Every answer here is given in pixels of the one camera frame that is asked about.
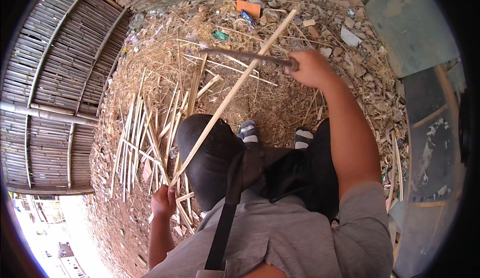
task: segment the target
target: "bamboo wall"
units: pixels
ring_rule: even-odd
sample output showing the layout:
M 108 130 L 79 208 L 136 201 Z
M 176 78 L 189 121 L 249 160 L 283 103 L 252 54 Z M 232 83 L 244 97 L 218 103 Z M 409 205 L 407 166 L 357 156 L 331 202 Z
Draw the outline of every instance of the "bamboo wall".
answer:
M 35 5 L 11 54 L 1 89 L 2 102 L 27 106 L 42 54 L 52 33 L 74 2 L 39 0 Z M 78 113 L 95 117 L 106 78 L 126 37 L 128 13 L 121 17 L 111 35 L 107 35 L 120 14 L 104 0 L 78 1 L 60 26 L 44 65 L 40 67 L 32 103 L 62 109 L 71 116 Z M 105 47 L 94 61 L 106 39 Z M 26 129 L 26 115 L 0 111 L 0 156 L 7 187 L 35 195 L 92 191 L 87 186 L 90 185 L 89 154 L 93 127 L 81 124 L 74 127 L 71 187 L 68 188 L 68 148 L 72 124 L 56 120 L 54 116 L 28 117 Z

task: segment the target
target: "hand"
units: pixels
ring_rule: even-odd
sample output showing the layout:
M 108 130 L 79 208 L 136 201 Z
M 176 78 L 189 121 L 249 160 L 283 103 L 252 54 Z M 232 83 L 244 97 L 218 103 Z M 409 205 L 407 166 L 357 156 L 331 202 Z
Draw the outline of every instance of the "hand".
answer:
M 152 196 L 152 213 L 154 217 L 170 219 L 177 209 L 175 190 L 162 185 Z
M 322 89 L 327 79 L 339 79 L 328 60 L 315 50 L 290 52 L 288 57 L 295 58 L 299 65 L 297 71 L 287 67 L 286 73 L 303 85 Z

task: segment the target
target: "gray t-shirt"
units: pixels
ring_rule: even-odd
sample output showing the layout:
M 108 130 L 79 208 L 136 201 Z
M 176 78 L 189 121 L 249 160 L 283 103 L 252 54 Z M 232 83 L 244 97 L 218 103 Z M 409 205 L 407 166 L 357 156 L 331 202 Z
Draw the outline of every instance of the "gray t-shirt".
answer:
M 144 277 L 195 277 L 204 269 L 224 202 Z M 332 229 L 327 217 L 305 209 L 296 196 L 269 203 L 243 191 L 226 246 L 224 277 L 242 277 L 263 260 L 288 277 L 388 277 L 393 250 L 382 185 L 351 188 L 339 210 L 340 225 Z

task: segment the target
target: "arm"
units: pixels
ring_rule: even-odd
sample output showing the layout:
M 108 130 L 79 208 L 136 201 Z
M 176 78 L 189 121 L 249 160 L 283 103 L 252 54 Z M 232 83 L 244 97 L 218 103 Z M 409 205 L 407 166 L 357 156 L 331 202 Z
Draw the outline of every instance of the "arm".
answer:
M 364 182 L 380 182 L 377 144 L 350 89 L 320 53 L 307 50 L 289 56 L 300 64 L 298 71 L 288 68 L 287 73 L 306 86 L 320 89 L 328 103 L 330 148 L 339 197 Z
M 148 269 L 161 263 L 167 257 L 167 252 L 175 248 L 170 233 L 170 218 L 176 208 L 175 190 L 168 190 L 167 185 L 162 185 L 152 196 L 154 216 L 150 224 Z

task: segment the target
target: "sandal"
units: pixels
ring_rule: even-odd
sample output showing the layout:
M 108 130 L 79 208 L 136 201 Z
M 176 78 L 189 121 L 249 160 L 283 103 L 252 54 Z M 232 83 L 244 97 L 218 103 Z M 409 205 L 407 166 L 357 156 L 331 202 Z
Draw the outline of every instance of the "sandal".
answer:
M 293 144 L 295 149 L 307 149 L 312 140 L 314 139 L 314 134 L 307 127 L 300 126 L 295 129 L 295 138 Z
M 255 122 L 251 119 L 246 120 L 240 125 L 237 137 L 239 137 L 247 148 L 258 145 L 259 133 Z

